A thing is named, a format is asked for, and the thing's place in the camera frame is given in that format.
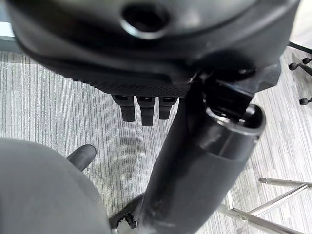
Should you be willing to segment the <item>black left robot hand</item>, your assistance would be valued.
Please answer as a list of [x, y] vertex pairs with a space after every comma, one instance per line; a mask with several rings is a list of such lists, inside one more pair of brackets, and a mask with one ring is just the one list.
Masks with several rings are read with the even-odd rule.
[[193, 234], [262, 135], [254, 95], [279, 80], [297, 0], [8, 0], [20, 48], [110, 94], [126, 122], [178, 111], [146, 190], [111, 219], [141, 234]]

